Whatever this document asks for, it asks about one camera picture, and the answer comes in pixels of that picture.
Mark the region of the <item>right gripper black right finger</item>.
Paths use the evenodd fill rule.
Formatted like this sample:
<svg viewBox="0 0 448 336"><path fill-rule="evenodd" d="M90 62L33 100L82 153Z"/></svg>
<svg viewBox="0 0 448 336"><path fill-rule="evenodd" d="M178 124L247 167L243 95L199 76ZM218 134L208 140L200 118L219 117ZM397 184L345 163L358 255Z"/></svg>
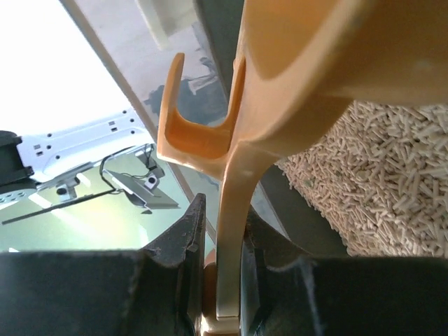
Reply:
<svg viewBox="0 0 448 336"><path fill-rule="evenodd" d="M242 335L314 335L308 289L295 262L305 252L250 210L241 256Z"/></svg>

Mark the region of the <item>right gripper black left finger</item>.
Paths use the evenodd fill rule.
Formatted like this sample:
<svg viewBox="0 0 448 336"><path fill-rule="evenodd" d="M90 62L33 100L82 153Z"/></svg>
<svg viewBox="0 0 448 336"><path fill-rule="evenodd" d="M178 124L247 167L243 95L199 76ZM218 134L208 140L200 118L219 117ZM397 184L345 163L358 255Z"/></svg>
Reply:
<svg viewBox="0 0 448 336"><path fill-rule="evenodd" d="M154 239L141 273L142 335L196 335L202 313L206 196Z"/></svg>

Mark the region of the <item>dark grey litter box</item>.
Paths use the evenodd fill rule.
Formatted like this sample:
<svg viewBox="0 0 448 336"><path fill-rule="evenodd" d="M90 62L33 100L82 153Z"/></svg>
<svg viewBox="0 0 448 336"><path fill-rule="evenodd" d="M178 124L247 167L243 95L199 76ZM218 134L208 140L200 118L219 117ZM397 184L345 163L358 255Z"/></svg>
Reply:
<svg viewBox="0 0 448 336"><path fill-rule="evenodd" d="M222 256L278 164L351 255L447 257L446 1L66 1Z"/></svg>

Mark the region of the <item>orange plastic litter scoop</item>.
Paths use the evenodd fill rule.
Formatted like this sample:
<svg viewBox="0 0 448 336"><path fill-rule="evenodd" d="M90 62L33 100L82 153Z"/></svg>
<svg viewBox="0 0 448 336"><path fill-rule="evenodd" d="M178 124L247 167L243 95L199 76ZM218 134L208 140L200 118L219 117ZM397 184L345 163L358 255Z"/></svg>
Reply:
<svg viewBox="0 0 448 336"><path fill-rule="evenodd" d="M240 325L242 242L253 191L276 161L308 149L354 100L447 101L446 1L246 1L226 119L177 108L184 56L171 64L159 158L221 181L211 329Z"/></svg>

